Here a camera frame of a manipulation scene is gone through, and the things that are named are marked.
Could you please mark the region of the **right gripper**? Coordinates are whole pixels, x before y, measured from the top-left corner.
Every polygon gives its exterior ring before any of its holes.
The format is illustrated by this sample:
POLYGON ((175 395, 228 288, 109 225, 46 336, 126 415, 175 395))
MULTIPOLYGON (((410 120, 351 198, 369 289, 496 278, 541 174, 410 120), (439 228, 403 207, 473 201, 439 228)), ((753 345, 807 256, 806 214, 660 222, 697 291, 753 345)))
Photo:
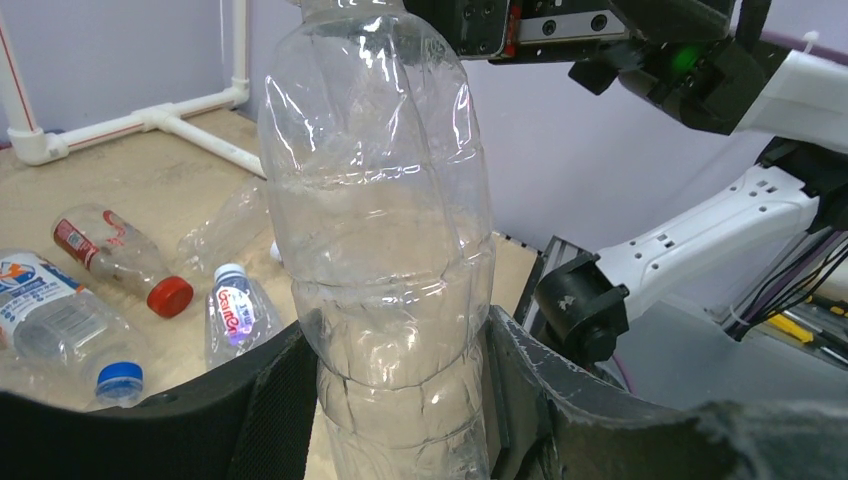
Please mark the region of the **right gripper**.
POLYGON ((614 82, 684 126, 729 135, 789 50, 760 35, 770 7, 745 1, 407 1, 464 60, 566 62, 594 95, 614 82))

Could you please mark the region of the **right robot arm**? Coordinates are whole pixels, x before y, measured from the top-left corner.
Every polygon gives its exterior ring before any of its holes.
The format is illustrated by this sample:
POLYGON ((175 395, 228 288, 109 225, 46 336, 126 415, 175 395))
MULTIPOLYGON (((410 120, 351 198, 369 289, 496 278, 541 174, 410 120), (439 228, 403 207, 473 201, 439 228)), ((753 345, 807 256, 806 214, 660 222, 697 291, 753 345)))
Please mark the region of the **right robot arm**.
POLYGON ((803 252, 743 297, 742 339, 847 228, 847 57, 764 31, 766 1, 411 1, 474 61, 496 201, 549 228, 656 226, 544 275, 525 329, 572 362, 765 243, 803 252))

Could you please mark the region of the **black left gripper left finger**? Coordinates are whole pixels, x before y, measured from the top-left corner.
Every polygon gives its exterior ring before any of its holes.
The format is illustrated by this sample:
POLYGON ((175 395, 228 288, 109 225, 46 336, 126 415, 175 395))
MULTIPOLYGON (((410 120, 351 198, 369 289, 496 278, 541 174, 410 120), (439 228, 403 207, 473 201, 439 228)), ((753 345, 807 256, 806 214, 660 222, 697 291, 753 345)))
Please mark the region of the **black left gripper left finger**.
POLYGON ((302 479, 317 357, 298 323, 135 407, 1 396, 4 479, 302 479))

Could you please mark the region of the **large clear crushed bottle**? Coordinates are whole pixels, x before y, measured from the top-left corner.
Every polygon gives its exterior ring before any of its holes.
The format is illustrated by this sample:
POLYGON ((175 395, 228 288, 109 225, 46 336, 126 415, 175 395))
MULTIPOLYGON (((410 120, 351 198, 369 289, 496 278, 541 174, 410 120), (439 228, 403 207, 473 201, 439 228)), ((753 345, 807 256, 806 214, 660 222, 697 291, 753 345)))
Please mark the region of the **large clear crushed bottle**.
POLYGON ((341 479, 486 479, 495 247, 467 73, 399 1, 303 1, 258 129, 341 479))

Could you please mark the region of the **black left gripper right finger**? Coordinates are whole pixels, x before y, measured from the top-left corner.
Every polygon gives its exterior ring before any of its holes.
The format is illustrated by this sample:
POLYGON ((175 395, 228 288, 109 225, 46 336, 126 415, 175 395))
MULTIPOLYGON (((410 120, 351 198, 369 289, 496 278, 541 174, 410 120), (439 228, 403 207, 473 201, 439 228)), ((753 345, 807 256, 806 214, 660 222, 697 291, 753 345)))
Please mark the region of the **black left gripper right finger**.
POLYGON ((559 356, 502 308, 486 321, 495 479, 843 479, 847 406, 643 401, 559 356))

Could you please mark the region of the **small red-label bottle white cap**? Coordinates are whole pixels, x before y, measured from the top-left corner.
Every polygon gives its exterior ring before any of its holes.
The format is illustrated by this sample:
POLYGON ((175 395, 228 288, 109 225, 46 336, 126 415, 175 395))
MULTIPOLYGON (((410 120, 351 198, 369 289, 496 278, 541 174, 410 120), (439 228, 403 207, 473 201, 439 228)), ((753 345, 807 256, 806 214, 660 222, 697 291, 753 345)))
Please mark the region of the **small red-label bottle white cap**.
POLYGON ((214 280, 205 311, 208 371, 265 343, 284 328, 265 289, 241 265, 219 266, 214 280))

